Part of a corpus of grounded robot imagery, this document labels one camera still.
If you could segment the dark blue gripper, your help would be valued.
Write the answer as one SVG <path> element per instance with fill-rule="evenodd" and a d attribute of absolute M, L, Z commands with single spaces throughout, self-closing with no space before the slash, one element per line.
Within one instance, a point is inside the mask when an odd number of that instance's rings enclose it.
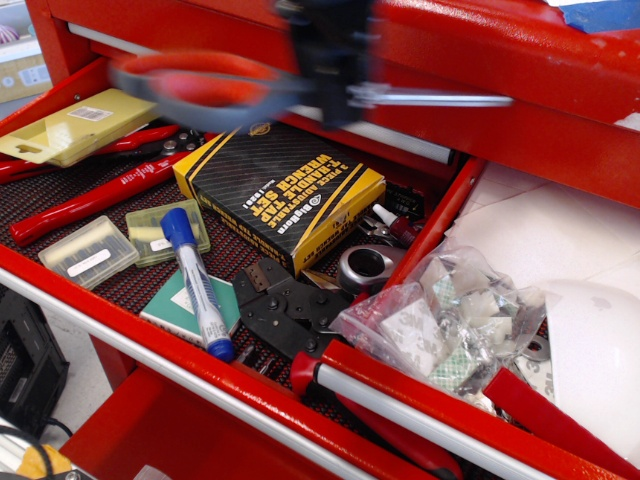
<path fill-rule="evenodd" d="M 274 10 L 289 24 L 299 72 L 313 86 L 308 104 L 320 109 L 323 126 L 360 120 L 352 91 L 368 81 L 373 3 L 276 1 Z"/>

